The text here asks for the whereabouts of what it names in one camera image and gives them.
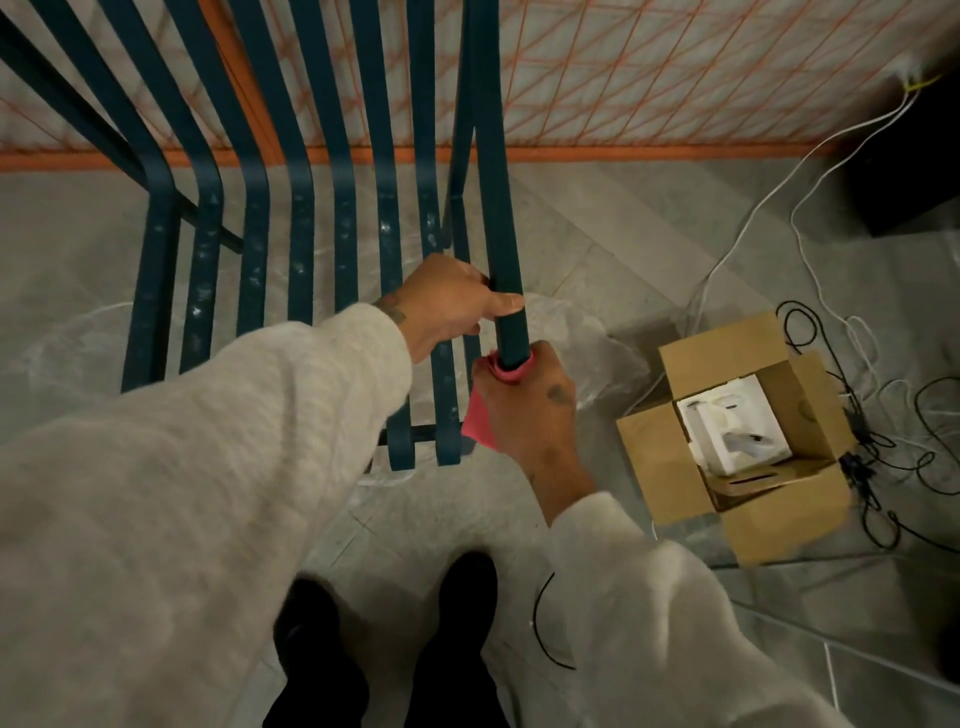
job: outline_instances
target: yellow cable tie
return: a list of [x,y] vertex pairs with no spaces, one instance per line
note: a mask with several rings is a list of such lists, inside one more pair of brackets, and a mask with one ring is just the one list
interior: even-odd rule
[[943,78],[943,74],[939,76],[934,76],[929,81],[920,81],[916,84],[904,85],[903,90],[906,91],[907,93],[911,93],[912,91],[919,91],[921,88],[926,88],[929,85],[936,84],[942,78]]

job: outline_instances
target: orange mesh fence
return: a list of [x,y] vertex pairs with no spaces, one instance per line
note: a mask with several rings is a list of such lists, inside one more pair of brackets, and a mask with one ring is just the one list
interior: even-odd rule
[[[201,0],[207,17],[219,0]],[[314,157],[324,141],[288,0],[262,0],[300,127]],[[211,146],[228,141],[160,0],[137,0]],[[156,138],[179,148],[102,12],[78,16]],[[348,0],[321,0],[351,144],[370,144]],[[93,104],[26,0],[0,8]],[[404,0],[381,0],[397,147],[413,144]],[[437,136],[449,143],[460,47],[459,0],[437,0]],[[215,29],[268,161],[276,134],[227,12]],[[814,142],[896,93],[897,70],[952,50],[956,0],[501,0],[504,125],[512,147],[679,147]],[[0,155],[87,153],[89,145],[0,65]]]

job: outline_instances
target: red cloth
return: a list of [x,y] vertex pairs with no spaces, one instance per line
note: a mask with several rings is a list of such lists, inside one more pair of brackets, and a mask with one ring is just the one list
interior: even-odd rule
[[[511,383],[520,381],[523,375],[530,369],[534,363],[533,352],[530,352],[530,358],[520,364],[511,372],[504,372],[500,369],[500,362],[496,356],[496,349],[482,357],[480,361],[489,367],[493,376],[503,382]],[[491,450],[500,452],[496,446],[496,439],[493,437],[493,430],[490,427],[490,413],[487,411],[487,405],[480,396],[480,390],[473,387],[470,392],[470,401],[467,404],[467,414],[464,416],[464,424],[460,430],[463,434],[476,440],[480,445],[486,446]]]

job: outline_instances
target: wrist tattoo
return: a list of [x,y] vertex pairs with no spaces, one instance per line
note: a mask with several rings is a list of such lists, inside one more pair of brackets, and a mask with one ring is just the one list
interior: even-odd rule
[[388,293],[373,305],[387,314],[397,326],[407,320],[407,315],[400,310],[400,296],[396,293]]
[[546,391],[546,398],[561,407],[576,409],[577,403],[561,384],[554,384]]

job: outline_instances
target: open cardboard box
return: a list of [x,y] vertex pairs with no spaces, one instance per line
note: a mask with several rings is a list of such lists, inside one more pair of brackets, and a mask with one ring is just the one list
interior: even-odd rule
[[[855,440],[816,352],[787,349],[772,311],[660,348],[671,399],[617,421],[654,523],[717,513],[740,564],[780,558],[847,517],[837,460]],[[720,477],[690,453],[676,401],[756,374],[793,457]]]

